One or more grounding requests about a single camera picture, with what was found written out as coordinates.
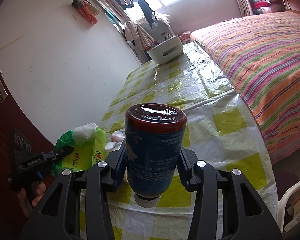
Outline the person's left hand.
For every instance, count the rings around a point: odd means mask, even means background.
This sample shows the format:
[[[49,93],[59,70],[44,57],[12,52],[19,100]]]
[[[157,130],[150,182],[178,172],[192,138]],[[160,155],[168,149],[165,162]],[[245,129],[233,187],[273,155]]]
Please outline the person's left hand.
[[[27,198],[27,193],[24,188],[21,188],[20,191],[17,193],[17,197],[19,200],[19,205],[22,209],[23,214],[26,218],[29,218],[33,209],[37,206],[41,198],[46,192],[46,185],[43,182],[40,182],[35,190],[35,197],[32,198],[31,201]]]

